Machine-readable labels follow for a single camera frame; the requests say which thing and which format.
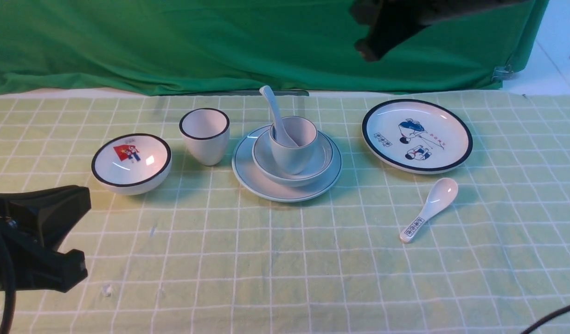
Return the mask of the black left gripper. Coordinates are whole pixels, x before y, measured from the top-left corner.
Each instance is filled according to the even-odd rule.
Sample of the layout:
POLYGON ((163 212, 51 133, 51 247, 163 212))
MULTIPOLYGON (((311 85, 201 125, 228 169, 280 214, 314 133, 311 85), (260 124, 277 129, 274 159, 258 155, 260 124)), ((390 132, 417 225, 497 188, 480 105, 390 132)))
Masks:
POLYGON ((17 290, 65 293, 87 278, 85 253, 58 249, 90 208, 85 186, 0 193, 0 232, 17 290))

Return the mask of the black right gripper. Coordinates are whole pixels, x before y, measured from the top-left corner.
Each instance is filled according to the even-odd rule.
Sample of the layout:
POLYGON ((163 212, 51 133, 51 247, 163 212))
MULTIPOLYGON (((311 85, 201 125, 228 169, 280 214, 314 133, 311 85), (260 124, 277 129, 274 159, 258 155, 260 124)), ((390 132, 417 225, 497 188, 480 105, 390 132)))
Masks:
POLYGON ((355 0, 350 6, 350 16, 358 25, 367 26, 368 32, 353 47, 363 61, 374 63, 426 28, 524 3, 524 0, 355 0))

